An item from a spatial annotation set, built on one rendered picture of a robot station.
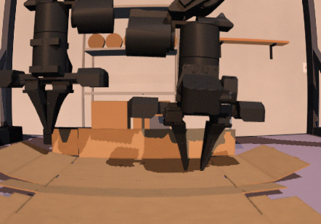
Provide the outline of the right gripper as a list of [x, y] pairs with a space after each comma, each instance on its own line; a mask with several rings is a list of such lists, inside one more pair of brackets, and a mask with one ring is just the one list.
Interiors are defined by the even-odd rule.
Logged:
[[[33, 47], [33, 56], [29, 73], [0, 70], [0, 88], [25, 86], [23, 93], [27, 93], [31, 99], [45, 133], [52, 135], [63, 101], [69, 93], [74, 93], [73, 84], [80, 84], [82, 87], [109, 87], [109, 75], [103, 68], [78, 68], [77, 73], [66, 73], [69, 49], [66, 33], [35, 33], [30, 46]], [[52, 72], [60, 77], [52, 77]], [[45, 78], [39, 78], [41, 75], [45, 75]], [[51, 84], [52, 89], [45, 90], [46, 84]]]

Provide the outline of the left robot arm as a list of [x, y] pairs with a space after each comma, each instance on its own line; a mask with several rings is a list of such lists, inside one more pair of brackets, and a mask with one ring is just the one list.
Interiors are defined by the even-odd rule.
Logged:
[[[175, 28], [180, 28], [179, 58], [219, 60], [219, 30], [228, 32], [234, 24], [222, 12], [217, 17], [206, 16], [223, 1], [174, 0], [168, 11], [130, 9], [125, 37], [126, 56], [166, 57], [169, 50], [174, 51]], [[191, 17], [196, 17], [195, 21], [186, 21]], [[183, 65], [177, 82], [176, 101], [181, 102], [181, 111], [218, 115], [222, 104], [237, 102], [236, 76], [222, 76], [221, 80], [216, 67], [208, 67], [207, 74], [193, 73], [192, 70], [192, 65]]]

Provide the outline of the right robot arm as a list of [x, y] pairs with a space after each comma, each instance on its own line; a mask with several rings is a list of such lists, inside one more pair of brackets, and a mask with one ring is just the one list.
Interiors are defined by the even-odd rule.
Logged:
[[71, 27], [77, 28], [78, 34], [114, 32], [113, 0], [27, 0], [24, 7], [35, 11], [33, 34], [68, 34], [69, 9]]

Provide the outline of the brown cardboard blank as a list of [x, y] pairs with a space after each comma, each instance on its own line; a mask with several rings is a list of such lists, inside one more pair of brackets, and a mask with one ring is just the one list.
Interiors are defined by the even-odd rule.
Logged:
[[54, 129], [52, 152], [2, 148], [0, 172], [25, 181], [0, 185], [36, 194], [0, 195], [0, 224], [321, 224], [297, 196], [244, 195], [311, 164], [267, 145], [235, 155], [225, 129], [201, 171], [204, 132], [186, 129], [187, 170], [172, 129]]

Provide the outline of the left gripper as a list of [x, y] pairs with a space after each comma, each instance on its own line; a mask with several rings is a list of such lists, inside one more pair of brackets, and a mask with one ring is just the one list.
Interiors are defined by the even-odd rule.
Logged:
[[[192, 65], [193, 73], [207, 74], [208, 67], [219, 69], [219, 60], [209, 57], [181, 57], [179, 58], [178, 80], [182, 73], [183, 65]], [[237, 101], [235, 105], [222, 104], [220, 114], [214, 116], [208, 113], [184, 113], [181, 111], [181, 102], [158, 102], [158, 97], [132, 97], [129, 100], [129, 118], [151, 119], [156, 114], [163, 114], [163, 125], [172, 128], [179, 147], [184, 170], [187, 170], [188, 162], [184, 116], [209, 116], [210, 118], [209, 121], [206, 121], [205, 125], [200, 157], [201, 171], [205, 169], [220, 134], [225, 128], [232, 127], [232, 124], [229, 122], [231, 117], [242, 119], [245, 122], [265, 122], [265, 107], [262, 102]]]

